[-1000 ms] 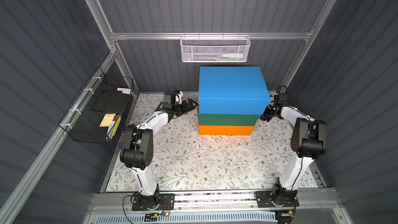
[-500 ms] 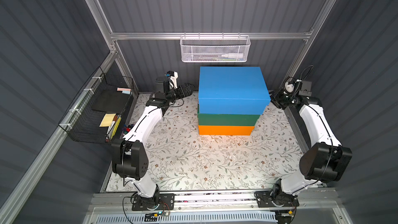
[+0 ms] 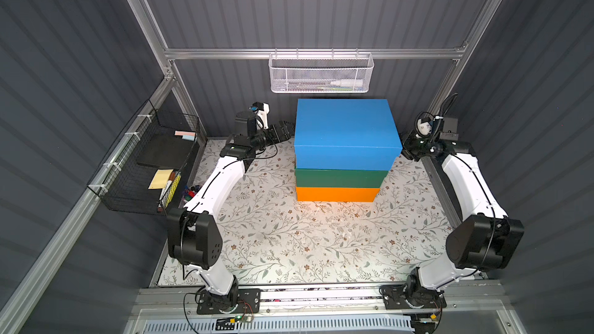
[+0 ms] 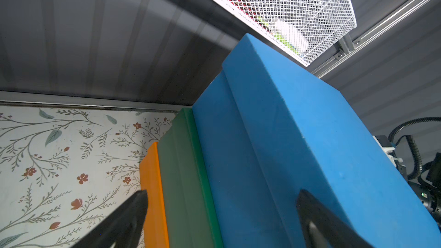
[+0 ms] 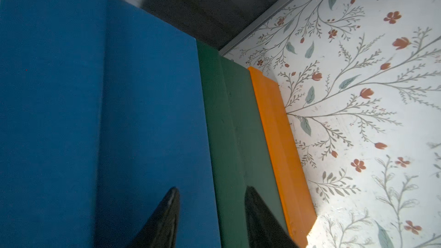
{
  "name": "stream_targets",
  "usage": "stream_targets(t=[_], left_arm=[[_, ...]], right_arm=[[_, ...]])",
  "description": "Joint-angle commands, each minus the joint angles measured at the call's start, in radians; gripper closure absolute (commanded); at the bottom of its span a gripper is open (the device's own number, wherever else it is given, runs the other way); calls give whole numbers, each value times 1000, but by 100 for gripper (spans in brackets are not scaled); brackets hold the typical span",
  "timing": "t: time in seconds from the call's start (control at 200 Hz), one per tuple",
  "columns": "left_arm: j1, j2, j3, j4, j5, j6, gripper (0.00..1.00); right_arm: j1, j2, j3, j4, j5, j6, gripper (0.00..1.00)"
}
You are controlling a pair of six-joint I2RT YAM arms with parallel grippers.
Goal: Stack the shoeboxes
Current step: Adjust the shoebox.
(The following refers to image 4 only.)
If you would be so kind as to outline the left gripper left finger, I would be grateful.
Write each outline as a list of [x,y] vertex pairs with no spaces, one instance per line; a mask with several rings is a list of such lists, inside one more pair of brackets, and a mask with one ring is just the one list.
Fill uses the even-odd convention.
[[147,211],[148,193],[137,191],[73,247],[136,248]]

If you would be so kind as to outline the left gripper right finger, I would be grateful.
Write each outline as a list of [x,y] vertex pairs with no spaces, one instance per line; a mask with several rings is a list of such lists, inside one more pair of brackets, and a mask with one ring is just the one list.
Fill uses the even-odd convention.
[[302,189],[297,197],[297,213],[308,248],[370,248],[371,244],[340,220],[313,194]]

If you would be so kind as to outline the orange shoebox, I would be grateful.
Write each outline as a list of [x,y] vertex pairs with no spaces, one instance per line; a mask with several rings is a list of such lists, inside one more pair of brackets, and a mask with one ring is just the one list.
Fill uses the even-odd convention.
[[148,195],[148,209],[144,222],[146,248],[170,247],[157,145],[158,143],[154,142],[150,146],[140,163],[140,187]]

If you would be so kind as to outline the green shoebox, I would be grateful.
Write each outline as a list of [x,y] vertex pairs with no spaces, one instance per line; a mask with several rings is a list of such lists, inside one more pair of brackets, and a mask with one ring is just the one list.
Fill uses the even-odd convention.
[[177,114],[157,147],[170,247],[223,247],[191,109]]

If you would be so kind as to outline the blue shoebox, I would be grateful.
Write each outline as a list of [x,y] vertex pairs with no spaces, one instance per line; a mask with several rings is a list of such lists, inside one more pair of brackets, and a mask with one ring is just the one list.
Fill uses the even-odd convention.
[[227,248],[303,248],[308,191],[376,248],[438,248],[434,219],[332,86],[250,34],[192,107]]

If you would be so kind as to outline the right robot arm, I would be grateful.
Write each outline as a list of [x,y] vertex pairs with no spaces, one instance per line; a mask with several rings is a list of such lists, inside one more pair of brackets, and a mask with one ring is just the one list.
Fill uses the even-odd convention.
[[409,181],[413,192],[425,206],[427,211],[441,229],[441,154],[437,153],[434,160],[422,166],[418,183]]

